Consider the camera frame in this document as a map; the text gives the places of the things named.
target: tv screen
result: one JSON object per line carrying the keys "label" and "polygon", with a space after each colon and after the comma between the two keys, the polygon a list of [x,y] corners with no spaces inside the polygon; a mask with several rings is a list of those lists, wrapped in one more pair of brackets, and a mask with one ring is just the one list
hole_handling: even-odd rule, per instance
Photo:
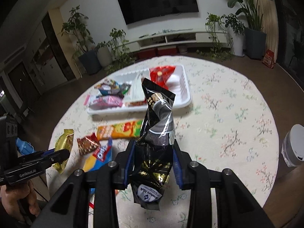
{"label": "tv screen", "polygon": [[173,13],[198,12],[196,0],[118,0],[126,24]]}

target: black snack bag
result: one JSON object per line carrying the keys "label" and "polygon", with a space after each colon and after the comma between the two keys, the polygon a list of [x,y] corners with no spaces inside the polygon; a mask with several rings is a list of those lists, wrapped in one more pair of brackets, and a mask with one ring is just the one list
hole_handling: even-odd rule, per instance
{"label": "black snack bag", "polygon": [[135,144],[134,170],[130,176],[134,202],[159,210],[173,161],[175,139],[172,106],[175,94],[145,78],[142,82],[148,109]]}

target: candy wrapper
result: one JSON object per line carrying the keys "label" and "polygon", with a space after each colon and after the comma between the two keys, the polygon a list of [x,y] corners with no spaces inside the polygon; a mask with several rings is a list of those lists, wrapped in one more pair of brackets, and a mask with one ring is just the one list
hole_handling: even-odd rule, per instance
{"label": "candy wrapper", "polygon": [[[97,148],[92,155],[90,155],[83,165],[84,172],[98,170],[101,166],[112,161],[112,139],[104,146]],[[91,189],[91,194],[95,193],[95,189]]]}
{"label": "candy wrapper", "polygon": [[128,139],[139,137],[142,120],[122,122],[112,125],[99,126],[97,139]]}
{"label": "candy wrapper", "polygon": [[[61,149],[67,149],[71,152],[72,146],[73,146],[73,139],[74,139],[74,130],[72,129],[65,129],[63,131],[63,134],[59,137],[55,144],[55,152],[59,151]],[[62,164],[55,163],[53,164],[53,167],[58,170],[58,172],[61,174],[67,164],[67,160],[63,161]]]}
{"label": "candy wrapper", "polygon": [[159,210],[173,161],[175,139],[172,106],[175,94],[144,79],[142,88],[148,110],[140,139],[135,144],[134,170],[130,176],[134,202],[143,208]]}
{"label": "candy wrapper", "polygon": [[124,94],[128,92],[130,85],[126,83],[119,85],[114,80],[105,79],[98,85],[94,86],[94,88],[97,88],[102,96],[116,95],[123,97]]}
{"label": "candy wrapper", "polygon": [[91,135],[87,135],[81,139],[78,138],[77,143],[78,143],[80,156],[93,152],[100,147],[100,144],[96,138],[95,133],[92,133]]}
{"label": "candy wrapper", "polygon": [[88,95],[84,105],[88,105],[91,109],[102,110],[106,108],[121,107],[122,99],[117,96],[96,96]]}
{"label": "candy wrapper", "polygon": [[174,70],[175,66],[160,66],[150,68],[150,79],[157,85],[168,90],[166,83],[171,74],[173,74]]}

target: gold snack wrapper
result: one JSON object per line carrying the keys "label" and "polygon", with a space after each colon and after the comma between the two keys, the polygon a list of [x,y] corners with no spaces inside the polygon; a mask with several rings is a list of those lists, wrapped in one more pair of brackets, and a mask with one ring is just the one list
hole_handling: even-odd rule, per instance
{"label": "gold snack wrapper", "polygon": [[[55,152],[61,149],[67,149],[69,150],[69,152],[71,152],[72,150],[72,146],[73,146],[73,139],[74,139],[74,130],[73,129],[65,129],[64,133],[59,137],[59,139],[57,140],[56,144],[55,144]],[[67,160],[65,160],[64,162],[62,162],[62,164],[59,163],[55,163],[53,164],[53,167],[58,170],[58,172],[60,174],[62,174],[66,164],[67,164]]]}

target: red storage box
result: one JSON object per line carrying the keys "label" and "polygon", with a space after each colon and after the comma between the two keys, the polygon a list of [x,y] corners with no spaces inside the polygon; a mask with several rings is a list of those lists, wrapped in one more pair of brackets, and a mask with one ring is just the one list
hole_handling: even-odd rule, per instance
{"label": "red storage box", "polygon": [[159,47],[157,48],[158,55],[176,55],[177,54],[177,48],[176,46],[165,46],[165,47]]}
{"label": "red storage box", "polygon": [[156,55],[157,55],[157,49],[156,48],[141,50],[141,51],[138,52],[138,58],[139,59],[153,58],[153,57],[156,57]]}

